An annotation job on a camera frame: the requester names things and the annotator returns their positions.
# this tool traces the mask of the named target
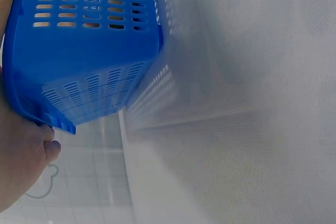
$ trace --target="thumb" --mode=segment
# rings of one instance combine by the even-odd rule
[[[57,141],[44,142],[44,151],[46,153],[46,162],[50,164],[52,161],[57,159],[59,153],[61,152],[61,144]]]
[[[2,38],[4,37],[12,2],[13,0],[0,0],[0,42],[2,42]]]

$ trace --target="blue plastic basket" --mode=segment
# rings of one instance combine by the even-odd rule
[[[14,0],[4,85],[20,115],[75,133],[117,112],[160,45],[154,0]]]

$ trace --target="grout line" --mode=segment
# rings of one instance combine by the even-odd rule
[[[71,202],[71,196],[70,196],[70,190],[69,190],[69,183],[68,183],[68,176],[67,176],[67,171],[66,171],[66,164],[64,163],[64,170],[65,170],[65,184],[67,186],[67,193],[68,193],[68,196],[69,196],[69,204],[71,206],[71,212],[72,212],[72,216],[75,220],[75,224],[78,224],[77,222],[77,219],[76,219],[76,216],[75,216],[75,212],[73,211],[73,205],[72,205],[72,202]]]
[[[104,130],[104,125],[102,124],[102,119],[99,120],[100,121],[100,125],[101,125],[101,131]],[[90,142],[92,144],[92,137],[91,137],[91,126],[89,126],[89,131],[90,131]],[[96,178],[96,188],[97,188],[97,194],[98,194],[98,201],[99,201],[99,209],[100,209],[100,213],[103,217],[104,223],[106,223],[105,220],[105,216],[104,216],[104,212],[102,209],[102,204],[101,204],[101,200],[100,200],[100,194],[99,194],[99,188],[98,188],[98,175],[97,175],[97,171],[96,171],[96,160],[94,159],[94,154],[93,154],[93,150],[92,150],[92,160],[93,160],[93,170],[95,171],[95,178]]]

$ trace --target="blue plastic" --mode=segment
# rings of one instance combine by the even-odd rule
[[[117,112],[162,46],[154,0],[14,0],[3,50],[13,109],[75,133]]]

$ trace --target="basket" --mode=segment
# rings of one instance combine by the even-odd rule
[[[12,108],[70,133],[119,111],[158,54],[154,0],[14,0],[3,78]]]

